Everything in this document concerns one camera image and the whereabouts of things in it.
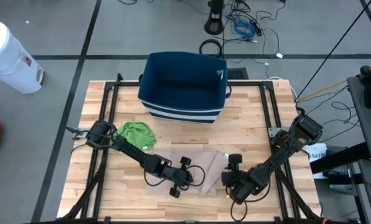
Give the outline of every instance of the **brown towel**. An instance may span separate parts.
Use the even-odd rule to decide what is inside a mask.
[[[190,194],[200,194],[200,196],[216,195],[214,184],[220,178],[221,172],[228,165],[227,159],[220,152],[205,149],[153,149],[153,153],[171,160],[173,162],[173,167],[181,166],[180,160],[183,156],[192,160],[191,166],[201,166],[206,173],[203,184],[199,187],[190,186],[186,191]],[[199,184],[203,179],[202,171],[196,167],[190,168],[189,171],[193,176],[193,184]],[[151,184],[161,181],[159,178],[150,174],[147,174],[147,180]],[[164,181],[162,184],[156,187],[151,187],[148,185],[147,194],[168,195],[171,187],[173,187],[173,182],[171,181]]]

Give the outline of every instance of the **gray floor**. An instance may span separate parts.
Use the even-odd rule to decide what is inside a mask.
[[[207,1],[191,2],[200,11],[208,12]],[[247,2],[253,15],[257,10],[274,11],[282,5],[279,0]],[[95,5],[96,0],[4,0],[0,1],[0,21],[32,55],[80,55]],[[299,93],[323,60],[286,59],[286,56],[322,58],[361,10],[359,0],[289,0],[277,20],[261,21],[262,27],[278,33],[279,52],[284,59],[258,60],[268,63],[270,76],[289,79]],[[133,6],[125,6],[116,0],[103,0],[87,54],[125,57],[123,60],[85,60],[67,125],[77,127],[90,80],[113,80],[118,72],[126,80],[136,79],[143,72],[145,60],[128,60],[126,55],[173,50],[197,52],[200,43],[211,38],[203,30],[206,18],[178,1],[141,0]],[[236,35],[226,30],[225,38],[231,37]],[[261,54],[263,38],[256,40],[254,44],[227,44],[226,53]],[[276,53],[276,47],[276,37],[267,31],[265,53]],[[207,53],[215,51],[214,46],[206,46]],[[371,65],[371,59],[359,55],[371,54],[371,22],[366,14],[334,54],[354,59],[328,60],[304,95],[356,75],[363,65]],[[73,77],[78,60],[39,60],[39,63],[47,75],[43,88],[37,93],[20,95],[0,82],[0,120],[4,125],[0,147],[0,223],[24,223],[32,218],[68,94],[71,86],[76,87]],[[264,66],[250,59],[234,59],[228,61],[228,66],[246,67],[251,79],[265,78]],[[323,99],[300,103],[300,106],[309,111]],[[352,105],[346,91],[331,101]],[[335,110],[329,102],[311,113],[316,121],[347,118],[347,111]],[[350,124],[341,122],[327,124],[323,139],[349,127]],[[327,144],[351,146],[361,141],[362,133],[355,127]],[[65,133],[42,220],[53,220],[57,214],[72,145],[70,135]],[[316,185],[325,216],[336,218],[356,209],[353,197],[328,189],[325,181]],[[357,213],[341,220],[354,217]]]

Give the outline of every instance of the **wooden table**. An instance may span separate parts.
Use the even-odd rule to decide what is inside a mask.
[[[287,80],[273,81],[273,84],[281,122],[287,127],[297,115],[290,84]],[[79,128],[89,129],[98,119],[104,85],[104,81],[89,83]],[[244,170],[263,162],[271,155],[258,87],[232,87],[231,97],[226,100],[225,108],[212,125],[153,118],[138,100],[138,90],[137,86],[119,88],[114,124],[119,127],[130,120],[145,122],[155,133],[156,148],[215,149],[229,154],[241,153],[243,163],[240,168]],[[111,97],[108,97],[106,117],[109,113],[110,99]],[[270,103],[268,107],[273,122]],[[75,147],[80,144],[84,144],[84,141],[75,142]],[[58,217],[66,214],[83,193],[91,151],[90,147],[84,146],[72,154]],[[296,190],[313,211],[319,214],[321,209],[308,156],[299,152],[290,158],[290,164]],[[281,216],[274,175],[271,181],[272,187],[267,198],[249,204],[245,221],[271,221],[274,216]],[[143,169],[139,164],[123,153],[110,149],[99,219],[109,216],[112,220],[127,221],[232,221],[229,213],[232,200],[226,198],[220,180],[216,183],[217,195],[203,198],[187,193],[182,193],[180,198],[147,195],[146,186]],[[250,196],[249,200],[259,198],[261,195]],[[289,214],[293,216],[286,188],[285,195]],[[94,196],[91,197],[90,210],[93,208],[93,201]],[[240,218],[243,213],[243,205],[235,207],[236,218]]]

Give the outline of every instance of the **yellow cable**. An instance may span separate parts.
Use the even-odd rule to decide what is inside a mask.
[[[336,86],[338,86],[338,85],[340,85],[340,84],[343,84],[343,83],[345,83],[345,82],[346,82],[346,80],[343,80],[343,81],[340,81],[340,82],[338,82],[338,83],[336,83],[336,84],[333,84],[333,85],[327,86],[327,87],[325,87],[325,88],[322,88],[322,89],[320,89],[320,90],[318,90],[318,91],[316,91],[316,92],[314,92],[314,93],[311,93],[311,94],[309,94],[309,95],[306,95],[306,96],[302,97],[301,99],[298,99],[296,102],[298,103],[298,102],[300,102],[301,100],[305,100],[305,99],[307,99],[307,98],[309,98],[309,97],[311,97],[311,96],[317,95],[318,93],[320,93],[320,92],[322,92],[322,91],[325,91],[325,90],[331,89],[331,88],[336,87]]]

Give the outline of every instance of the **striped basket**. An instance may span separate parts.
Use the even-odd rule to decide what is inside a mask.
[[[212,124],[231,95],[226,71],[224,60],[206,55],[153,53],[138,97],[154,117]]]

